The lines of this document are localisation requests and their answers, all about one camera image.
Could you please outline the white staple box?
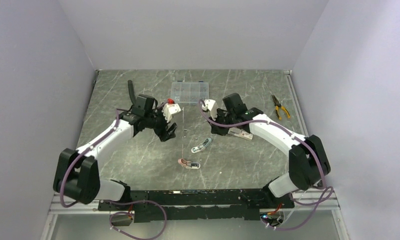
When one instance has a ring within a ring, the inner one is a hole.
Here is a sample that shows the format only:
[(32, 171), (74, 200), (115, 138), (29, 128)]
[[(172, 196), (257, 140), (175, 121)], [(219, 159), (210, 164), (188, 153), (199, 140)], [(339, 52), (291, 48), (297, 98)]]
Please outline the white staple box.
[(235, 136), (235, 137), (243, 138), (243, 139), (249, 140), (249, 141), (251, 141), (253, 138), (253, 135), (251, 133), (248, 133), (248, 132), (246, 132), (242, 129), (236, 128), (236, 127), (230, 128), (228, 130), (228, 134)]

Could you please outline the blue mini stapler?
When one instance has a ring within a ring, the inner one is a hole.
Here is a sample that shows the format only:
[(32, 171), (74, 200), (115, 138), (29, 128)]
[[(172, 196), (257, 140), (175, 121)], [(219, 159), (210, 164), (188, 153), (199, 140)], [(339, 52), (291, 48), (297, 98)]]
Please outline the blue mini stapler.
[(199, 145), (193, 147), (191, 149), (191, 152), (193, 154), (202, 152), (203, 150), (205, 150), (210, 145), (211, 142), (212, 142), (212, 139), (210, 137), (208, 137), (202, 143), (200, 143)]

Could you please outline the pink mini stapler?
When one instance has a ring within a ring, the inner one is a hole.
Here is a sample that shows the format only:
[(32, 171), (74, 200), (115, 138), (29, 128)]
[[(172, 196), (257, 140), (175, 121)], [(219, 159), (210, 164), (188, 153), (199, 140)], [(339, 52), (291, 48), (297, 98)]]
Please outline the pink mini stapler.
[(200, 167), (201, 167), (201, 164), (200, 164), (200, 163), (198, 163), (198, 162), (191, 162), (191, 161), (185, 160), (185, 159), (183, 159), (183, 158), (180, 158), (180, 159), (178, 160), (178, 163), (179, 163), (182, 167), (184, 167), (184, 168), (186, 168), (186, 169), (200, 169)]

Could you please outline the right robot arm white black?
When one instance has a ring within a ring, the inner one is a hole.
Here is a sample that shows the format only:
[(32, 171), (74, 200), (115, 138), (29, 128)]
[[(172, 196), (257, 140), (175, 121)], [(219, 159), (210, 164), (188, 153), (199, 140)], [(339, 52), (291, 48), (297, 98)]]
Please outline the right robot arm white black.
[(247, 108), (237, 93), (223, 99), (224, 109), (214, 100), (200, 100), (203, 113), (209, 113), (207, 121), (211, 132), (225, 136), (230, 128), (238, 128), (259, 137), (282, 151), (288, 158), (288, 170), (267, 184), (263, 193), (266, 206), (276, 207), (282, 196), (296, 190), (306, 191), (321, 182), (326, 187), (325, 176), (331, 172), (324, 146), (316, 135), (304, 136), (271, 120), (263, 111)]

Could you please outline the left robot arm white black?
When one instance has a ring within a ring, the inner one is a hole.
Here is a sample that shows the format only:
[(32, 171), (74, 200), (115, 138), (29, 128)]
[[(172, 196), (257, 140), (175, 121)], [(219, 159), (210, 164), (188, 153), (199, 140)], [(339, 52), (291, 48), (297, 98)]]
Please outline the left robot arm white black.
[[(162, 104), (140, 94), (128, 110), (117, 109), (112, 124), (100, 135), (77, 149), (64, 149), (58, 159), (53, 189), (64, 208), (89, 204), (94, 200), (111, 201), (118, 209), (130, 206), (130, 186), (117, 180), (102, 179), (100, 170), (118, 146), (145, 129), (152, 129), (162, 142), (175, 138), (176, 123), (171, 120), (181, 112), (174, 101)], [(66, 203), (65, 198), (74, 202)]]

